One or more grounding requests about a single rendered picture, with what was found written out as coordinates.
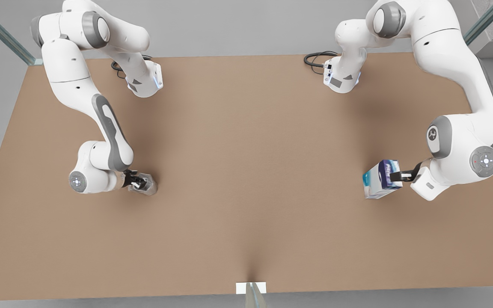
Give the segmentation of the blue and white box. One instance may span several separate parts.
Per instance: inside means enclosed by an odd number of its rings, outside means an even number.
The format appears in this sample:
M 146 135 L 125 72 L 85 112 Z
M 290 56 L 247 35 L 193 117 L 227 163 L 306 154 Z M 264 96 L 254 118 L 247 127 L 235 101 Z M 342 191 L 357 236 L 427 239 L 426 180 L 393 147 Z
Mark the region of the blue and white box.
M 393 191 L 402 188 L 402 181 L 392 181 L 391 174 L 400 171 L 397 160 L 381 160 L 372 169 L 362 175 L 364 197 L 380 199 Z

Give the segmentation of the clear glass cup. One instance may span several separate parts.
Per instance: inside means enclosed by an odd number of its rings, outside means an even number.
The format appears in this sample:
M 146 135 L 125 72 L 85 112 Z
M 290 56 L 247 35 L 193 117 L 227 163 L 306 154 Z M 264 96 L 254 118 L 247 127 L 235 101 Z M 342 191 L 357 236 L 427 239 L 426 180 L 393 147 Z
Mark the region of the clear glass cup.
M 153 180 L 152 175 L 145 173 L 139 173 L 138 175 L 147 180 L 145 188 L 143 190 L 133 190 L 132 188 L 128 188 L 128 190 L 135 193 L 142 193 L 144 195 L 154 195 L 157 192 L 158 187 L 156 181 Z

